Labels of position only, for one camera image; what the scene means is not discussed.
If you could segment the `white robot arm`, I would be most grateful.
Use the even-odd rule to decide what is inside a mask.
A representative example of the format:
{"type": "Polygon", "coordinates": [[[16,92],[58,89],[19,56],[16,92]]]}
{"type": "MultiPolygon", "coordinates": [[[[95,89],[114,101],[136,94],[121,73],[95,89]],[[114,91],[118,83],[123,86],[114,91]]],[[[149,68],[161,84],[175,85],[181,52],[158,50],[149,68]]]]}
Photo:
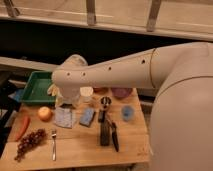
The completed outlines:
{"type": "Polygon", "coordinates": [[[52,80],[73,88],[158,91],[150,122],[150,171],[213,171],[213,43],[159,47],[90,66],[66,60],[52,80]]]}

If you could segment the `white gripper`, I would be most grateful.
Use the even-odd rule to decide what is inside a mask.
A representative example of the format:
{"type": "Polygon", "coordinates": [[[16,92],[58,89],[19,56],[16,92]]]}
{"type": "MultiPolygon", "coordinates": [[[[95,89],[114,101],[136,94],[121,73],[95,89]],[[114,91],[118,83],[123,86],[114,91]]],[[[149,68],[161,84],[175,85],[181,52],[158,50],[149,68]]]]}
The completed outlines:
{"type": "Polygon", "coordinates": [[[54,84],[57,88],[55,106],[71,104],[78,105],[80,99],[80,88],[68,84],[70,71],[72,69],[87,66],[87,61],[80,55],[74,54],[68,57],[60,66],[54,70],[54,84]]]}

